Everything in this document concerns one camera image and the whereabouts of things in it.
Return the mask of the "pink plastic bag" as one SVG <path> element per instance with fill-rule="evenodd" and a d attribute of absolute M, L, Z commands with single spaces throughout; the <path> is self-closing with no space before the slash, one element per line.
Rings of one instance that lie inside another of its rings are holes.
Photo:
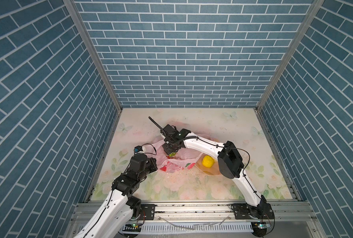
<path fill-rule="evenodd" d="M 175 173 L 192 169 L 203 156 L 202 152 L 182 148 L 174 156 L 167 155 L 162 145 L 164 140 L 158 136 L 152 144 L 143 145 L 144 153 L 156 159 L 158 170 L 165 173 Z"/>

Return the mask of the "yellow fake lemon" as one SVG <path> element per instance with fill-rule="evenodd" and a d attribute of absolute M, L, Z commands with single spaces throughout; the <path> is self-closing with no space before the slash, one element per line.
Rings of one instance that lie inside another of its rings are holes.
<path fill-rule="evenodd" d="M 215 164 L 215 160 L 211 156 L 204 156 L 202 159 L 202 166 L 205 168 L 212 168 L 213 165 Z"/>

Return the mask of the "peach lotus shaped bowl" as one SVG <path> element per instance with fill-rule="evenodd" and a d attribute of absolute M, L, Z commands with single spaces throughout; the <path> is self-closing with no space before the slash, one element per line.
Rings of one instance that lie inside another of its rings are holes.
<path fill-rule="evenodd" d="M 219 169 L 219 162 L 218 162 L 218 156 L 219 153 L 223 149 L 223 144 L 221 143 L 215 143 L 212 141 L 207 141 L 207 140 L 202 140 L 198 139 L 197 140 L 197 145 L 198 145 L 198 151 L 203 153 L 203 155 L 199 158 L 198 162 L 195 164 L 203 173 L 209 175 L 209 176 L 220 176 L 221 172 Z M 212 168 L 205 168 L 202 166 L 202 159 L 204 156 L 211 156 L 215 160 L 215 164 L 213 165 Z"/>

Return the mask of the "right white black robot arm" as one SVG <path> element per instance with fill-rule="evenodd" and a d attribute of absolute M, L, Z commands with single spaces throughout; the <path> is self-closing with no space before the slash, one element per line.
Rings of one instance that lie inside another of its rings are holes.
<path fill-rule="evenodd" d="M 231 179 L 244 196 L 246 208 L 251 217 L 256 219 L 274 219 L 274 212 L 266 198 L 256 190 L 248 179 L 240 155 L 240 149 L 234 143 L 211 141 L 200 137 L 187 129 L 178 131 L 176 127 L 166 125 L 160 129 L 164 138 L 163 150 L 167 155 L 178 152 L 182 148 L 193 149 L 217 160 L 219 171 L 224 177 Z"/>

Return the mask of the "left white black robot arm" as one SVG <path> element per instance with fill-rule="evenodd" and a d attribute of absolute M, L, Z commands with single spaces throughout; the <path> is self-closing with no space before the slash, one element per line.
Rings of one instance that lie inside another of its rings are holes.
<path fill-rule="evenodd" d="M 138 220 L 141 199 L 134 193 L 140 183 L 155 171 L 155 158 L 149 158 L 145 153 L 133 155 L 128 168 L 112 183 L 112 190 L 103 204 L 76 237 L 113 238 L 129 220 Z"/>

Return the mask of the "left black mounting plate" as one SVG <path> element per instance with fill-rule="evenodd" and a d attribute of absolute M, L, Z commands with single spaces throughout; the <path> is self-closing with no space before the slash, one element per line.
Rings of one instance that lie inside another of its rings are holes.
<path fill-rule="evenodd" d="M 141 204 L 136 206 L 133 210 L 133 217 L 135 220 L 154 220 L 155 204 Z"/>

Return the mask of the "black mounting plate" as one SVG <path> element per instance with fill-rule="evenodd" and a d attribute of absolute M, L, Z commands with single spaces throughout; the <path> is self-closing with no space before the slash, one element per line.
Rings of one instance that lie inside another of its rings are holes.
<path fill-rule="evenodd" d="M 133 217 L 135 220 L 154 220 L 155 204 L 141 204 L 136 206 L 133 210 Z"/>
<path fill-rule="evenodd" d="M 272 220 L 275 218 L 274 212 L 269 203 L 261 203 L 257 207 L 246 203 L 234 203 L 231 204 L 230 208 L 234 212 L 236 220 Z"/>

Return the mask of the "white ventilation grille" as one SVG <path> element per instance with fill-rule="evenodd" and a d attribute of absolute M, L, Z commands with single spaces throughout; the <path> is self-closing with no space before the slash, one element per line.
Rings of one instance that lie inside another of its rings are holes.
<path fill-rule="evenodd" d="M 200 234 L 200 233 L 253 233 L 251 223 L 149 223 L 141 228 L 123 226 L 120 230 L 122 234 L 133 235 L 169 235 L 169 234 Z"/>

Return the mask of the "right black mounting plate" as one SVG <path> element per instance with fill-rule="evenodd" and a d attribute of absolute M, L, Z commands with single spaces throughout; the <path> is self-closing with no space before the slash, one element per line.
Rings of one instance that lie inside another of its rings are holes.
<path fill-rule="evenodd" d="M 261 203 L 257 207 L 246 203 L 234 203 L 231 204 L 230 208 L 234 212 L 236 220 L 272 220 L 275 218 L 274 212 L 269 203 Z"/>

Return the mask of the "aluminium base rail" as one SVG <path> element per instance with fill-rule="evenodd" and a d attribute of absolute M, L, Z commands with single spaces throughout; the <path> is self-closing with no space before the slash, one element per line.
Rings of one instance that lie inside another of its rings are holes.
<path fill-rule="evenodd" d="M 167 201 L 155 202 L 144 201 L 142 204 L 155 204 L 154 220 L 138 220 L 140 224 L 149 223 L 232 223 L 232 222 L 266 222 L 276 224 L 278 222 L 290 222 L 303 224 L 312 238 L 324 238 L 325 233 L 319 224 L 310 204 L 307 201 L 279 200 L 271 201 L 275 218 L 272 220 L 236 220 L 230 206 L 234 203 L 245 203 L 243 201 Z"/>

